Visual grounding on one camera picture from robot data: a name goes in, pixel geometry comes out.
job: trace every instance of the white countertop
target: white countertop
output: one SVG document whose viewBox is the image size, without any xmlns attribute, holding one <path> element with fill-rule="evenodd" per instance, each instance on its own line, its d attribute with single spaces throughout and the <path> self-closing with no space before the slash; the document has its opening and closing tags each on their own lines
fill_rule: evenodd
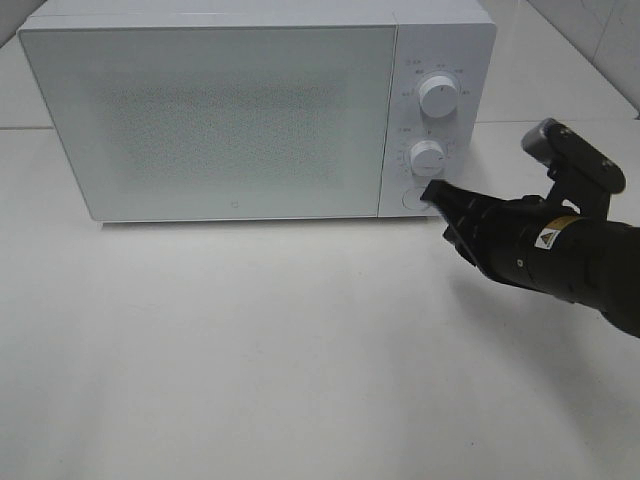
<svg viewBox="0 0 640 480">
<path fill-rule="evenodd" d="M 551 42 L 526 3 L 501 3 Z M 573 65 L 554 42 L 535 58 Z M 55 132 L 34 129 L 46 112 L 17 53 L 0 50 L 0 478 L 637 476 L 637 339 L 486 280 L 438 219 L 101 227 Z M 588 120 L 568 124 L 627 175 L 611 217 L 640 225 L 628 104 L 593 69 L 578 107 L 566 78 L 515 65 L 481 117 Z M 520 149 L 534 124 L 478 124 L 459 184 L 546 194 Z"/>
</svg>

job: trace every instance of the white knob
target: white knob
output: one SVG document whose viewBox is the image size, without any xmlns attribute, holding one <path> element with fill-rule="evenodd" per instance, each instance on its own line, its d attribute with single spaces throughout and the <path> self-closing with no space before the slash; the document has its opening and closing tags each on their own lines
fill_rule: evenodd
<svg viewBox="0 0 640 480">
<path fill-rule="evenodd" d="M 429 117 L 449 115 L 458 106 L 458 81 L 448 73 L 438 73 L 427 78 L 418 90 L 420 107 Z"/>
<path fill-rule="evenodd" d="M 418 177 L 433 177 L 444 168 L 444 148 L 434 140 L 422 140 L 409 151 L 411 170 Z"/>
</svg>

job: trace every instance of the warning label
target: warning label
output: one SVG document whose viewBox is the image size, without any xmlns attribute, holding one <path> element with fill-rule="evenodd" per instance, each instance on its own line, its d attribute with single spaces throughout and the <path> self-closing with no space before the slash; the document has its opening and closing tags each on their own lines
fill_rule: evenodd
<svg viewBox="0 0 640 480">
<path fill-rule="evenodd" d="M 550 222 L 536 238 L 535 246 L 543 250 L 551 250 L 560 232 L 571 225 L 573 222 L 580 220 L 582 217 L 560 217 Z"/>
</svg>

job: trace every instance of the white microwave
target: white microwave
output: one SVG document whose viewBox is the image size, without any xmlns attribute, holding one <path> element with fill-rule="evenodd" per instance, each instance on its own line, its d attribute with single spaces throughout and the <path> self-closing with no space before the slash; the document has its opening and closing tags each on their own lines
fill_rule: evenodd
<svg viewBox="0 0 640 480">
<path fill-rule="evenodd" d="M 19 37 L 93 219 L 405 217 L 471 137 L 475 0 L 49 0 Z"/>
</svg>

